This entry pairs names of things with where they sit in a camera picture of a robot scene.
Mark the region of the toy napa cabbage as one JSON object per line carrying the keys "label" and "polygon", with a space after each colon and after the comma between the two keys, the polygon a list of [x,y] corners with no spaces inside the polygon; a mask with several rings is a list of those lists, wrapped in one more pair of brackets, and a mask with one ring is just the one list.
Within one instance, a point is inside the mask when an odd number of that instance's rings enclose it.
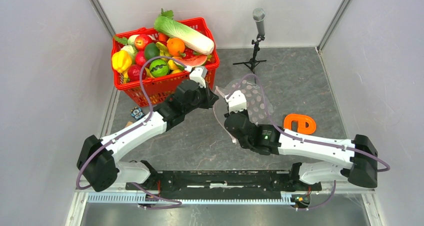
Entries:
{"label": "toy napa cabbage", "polygon": [[164,10],[162,8],[154,21],[153,27],[157,32],[163,33],[170,38],[182,40],[190,49],[203,55],[211,54],[215,48],[215,43],[212,39],[192,27],[175,21],[172,10]]}

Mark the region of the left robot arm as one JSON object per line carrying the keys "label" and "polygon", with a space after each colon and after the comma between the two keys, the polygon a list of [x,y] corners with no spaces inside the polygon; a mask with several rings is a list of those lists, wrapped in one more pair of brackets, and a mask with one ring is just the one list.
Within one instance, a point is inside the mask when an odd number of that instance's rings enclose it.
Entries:
{"label": "left robot arm", "polygon": [[[76,167],[79,169],[76,187],[79,190],[93,188],[101,192],[112,186],[118,178],[124,182],[138,183],[145,190],[153,189],[157,176],[143,164],[132,167],[129,163],[118,164],[128,152],[145,141],[165,133],[185,120],[196,109],[211,109],[219,96],[209,86],[201,87],[194,80],[183,80],[162,103],[152,107],[148,115],[132,125],[97,138],[91,135],[84,140]],[[80,185],[84,177],[87,186]]]}

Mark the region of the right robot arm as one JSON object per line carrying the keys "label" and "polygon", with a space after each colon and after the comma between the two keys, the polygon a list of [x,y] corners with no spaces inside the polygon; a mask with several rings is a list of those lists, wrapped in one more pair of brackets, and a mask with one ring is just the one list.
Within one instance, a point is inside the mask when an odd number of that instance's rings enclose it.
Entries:
{"label": "right robot arm", "polygon": [[334,180],[369,189],[378,186],[378,151],[365,135],[354,139],[311,136],[271,124],[256,125],[246,112],[226,113],[224,128],[243,149],[260,155],[316,159],[316,163],[293,164],[288,182],[295,190]]}

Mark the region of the clear zip top bag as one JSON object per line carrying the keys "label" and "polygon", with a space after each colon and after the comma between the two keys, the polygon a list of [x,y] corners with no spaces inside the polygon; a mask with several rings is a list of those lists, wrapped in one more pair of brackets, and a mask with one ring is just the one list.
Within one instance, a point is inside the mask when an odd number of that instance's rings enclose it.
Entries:
{"label": "clear zip top bag", "polygon": [[[228,112],[225,96],[230,94],[240,81],[241,80],[237,78],[229,82],[225,87],[214,87],[213,93],[217,95],[219,99],[215,102],[212,109],[215,119],[221,127],[224,127],[225,113]],[[268,123],[269,120],[266,116],[265,109],[268,110],[270,115],[273,114],[274,109],[269,99],[262,93],[262,87],[256,84],[253,79],[244,79],[236,89],[243,93],[246,98],[246,108],[249,120],[256,125]]]}

